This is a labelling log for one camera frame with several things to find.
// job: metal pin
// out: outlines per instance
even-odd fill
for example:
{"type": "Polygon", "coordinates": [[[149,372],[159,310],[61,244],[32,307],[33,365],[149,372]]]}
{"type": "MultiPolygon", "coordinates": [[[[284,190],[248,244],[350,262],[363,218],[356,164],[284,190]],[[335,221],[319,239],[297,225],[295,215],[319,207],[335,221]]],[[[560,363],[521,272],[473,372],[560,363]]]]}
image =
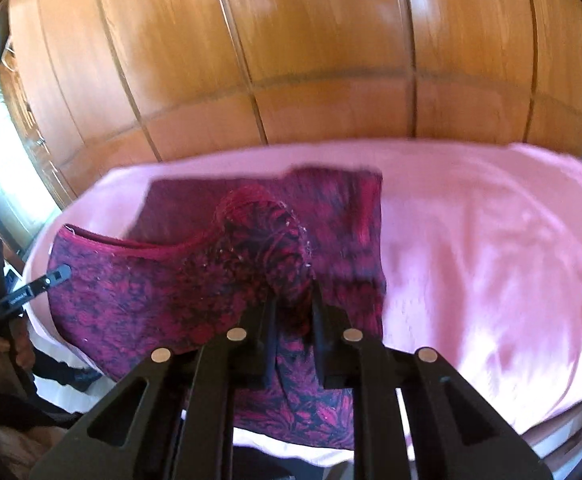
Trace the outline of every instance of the metal pin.
{"type": "Polygon", "coordinates": [[[226,333],[226,338],[229,341],[242,341],[247,337],[247,331],[239,326],[232,328],[226,333]]]}
{"type": "Polygon", "coordinates": [[[358,341],[362,341],[362,331],[357,328],[348,328],[342,332],[342,337],[344,341],[357,343],[358,341]]]}
{"type": "Polygon", "coordinates": [[[171,359],[171,350],[168,348],[156,348],[151,352],[151,361],[154,363],[164,363],[171,359]]]}
{"type": "Polygon", "coordinates": [[[418,357],[425,363],[434,363],[437,361],[437,352],[433,348],[421,348],[418,350],[418,357]]]}

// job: red and black patterned fabric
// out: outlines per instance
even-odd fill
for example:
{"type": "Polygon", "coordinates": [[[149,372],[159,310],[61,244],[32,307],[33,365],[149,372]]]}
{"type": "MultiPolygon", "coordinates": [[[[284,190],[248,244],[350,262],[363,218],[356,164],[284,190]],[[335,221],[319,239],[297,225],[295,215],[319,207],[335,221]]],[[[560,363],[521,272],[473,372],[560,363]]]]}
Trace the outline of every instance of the red and black patterned fabric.
{"type": "Polygon", "coordinates": [[[239,390],[238,428],[304,446],[353,448],[353,402],[323,390],[308,338],[311,280],[353,326],[382,335],[381,176],[302,168],[279,179],[154,183],[127,240],[73,226],[49,267],[72,278],[49,292],[60,335],[110,377],[154,348],[199,348],[269,290],[279,298],[275,374],[239,390]]]}

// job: hand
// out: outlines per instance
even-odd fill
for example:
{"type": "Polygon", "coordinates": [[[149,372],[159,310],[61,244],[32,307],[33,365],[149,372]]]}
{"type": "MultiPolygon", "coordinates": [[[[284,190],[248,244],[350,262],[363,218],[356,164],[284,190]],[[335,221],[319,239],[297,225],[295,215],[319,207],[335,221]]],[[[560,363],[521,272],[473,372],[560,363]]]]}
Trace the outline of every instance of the hand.
{"type": "MultiPolygon", "coordinates": [[[[27,320],[25,318],[18,317],[9,323],[9,328],[11,329],[11,333],[14,338],[14,346],[16,351],[15,361],[20,368],[26,372],[30,372],[31,368],[33,368],[33,365],[36,362],[36,356],[33,353],[31,339],[29,339],[27,320]]],[[[0,337],[0,363],[4,364],[5,361],[9,361],[10,349],[11,345],[7,339],[0,337]]]]}

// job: pink tablecloth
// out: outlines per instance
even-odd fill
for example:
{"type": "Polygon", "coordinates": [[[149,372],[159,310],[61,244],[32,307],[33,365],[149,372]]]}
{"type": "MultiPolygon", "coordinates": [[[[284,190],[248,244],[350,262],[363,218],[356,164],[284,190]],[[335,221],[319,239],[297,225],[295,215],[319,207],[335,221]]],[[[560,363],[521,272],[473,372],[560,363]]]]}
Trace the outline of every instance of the pink tablecloth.
{"type": "MultiPolygon", "coordinates": [[[[39,236],[25,278],[46,272],[62,224],[122,236],[154,180],[302,164],[383,172],[387,346],[438,349],[520,433],[582,399],[582,164],[531,146],[360,140],[114,170],[39,236]]],[[[29,311],[67,346],[46,298],[29,311]]]]}

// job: window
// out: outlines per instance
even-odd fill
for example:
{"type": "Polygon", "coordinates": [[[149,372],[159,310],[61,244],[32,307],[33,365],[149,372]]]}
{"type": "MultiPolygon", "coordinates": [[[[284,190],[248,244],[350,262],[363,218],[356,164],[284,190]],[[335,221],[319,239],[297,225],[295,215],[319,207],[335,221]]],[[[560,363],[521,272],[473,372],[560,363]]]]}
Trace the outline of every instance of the window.
{"type": "Polygon", "coordinates": [[[59,213],[22,145],[0,83],[0,234],[22,253],[59,213]]]}

